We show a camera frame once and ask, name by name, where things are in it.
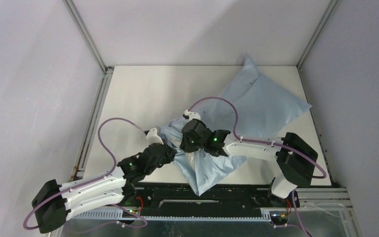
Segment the white platform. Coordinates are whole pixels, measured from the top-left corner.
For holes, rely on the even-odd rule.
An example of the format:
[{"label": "white platform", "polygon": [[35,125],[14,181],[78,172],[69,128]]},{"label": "white platform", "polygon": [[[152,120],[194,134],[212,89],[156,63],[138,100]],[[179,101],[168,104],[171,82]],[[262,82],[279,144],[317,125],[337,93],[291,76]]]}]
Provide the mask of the white platform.
[{"label": "white platform", "polygon": [[[305,100],[302,83],[294,66],[263,66],[259,70],[280,86]],[[98,124],[111,117],[123,117],[143,129],[162,126],[182,115],[195,101],[217,96],[240,71],[241,66],[117,66]],[[310,112],[285,126],[277,135],[294,132],[319,154],[317,163],[327,170]],[[122,121],[112,121],[102,130],[106,145],[117,161],[147,147],[144,134]],[[112,159],[98,139],[91,142],[85,177],[108,170]],[[280,172],[277,164],[248,159],[221,184],[269,184]],[[167,164],[147,176],[144,182],[187,183],[180,169]],[[314,179],[312,185],[331,185],[329,178]]]}]

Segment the white wall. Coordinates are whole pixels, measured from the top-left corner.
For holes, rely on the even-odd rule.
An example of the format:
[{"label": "white wall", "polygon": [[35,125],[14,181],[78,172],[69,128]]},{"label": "white wall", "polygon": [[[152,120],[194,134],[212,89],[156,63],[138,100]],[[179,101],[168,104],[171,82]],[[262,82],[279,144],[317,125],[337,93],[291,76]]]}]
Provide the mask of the white wall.
[{"label": "white wall", "polygon": [[296,65],[330,0],[76,0],[105,63]]},{"label": "white wall", "polygon": [[41,236],[22,222],[72,174],[100,78],[62,1],[0,0],[0,237]]},{"label": "white wall", "polygon": [[379,236],[379,1],[341,1],[304,76],[331,171]]}]

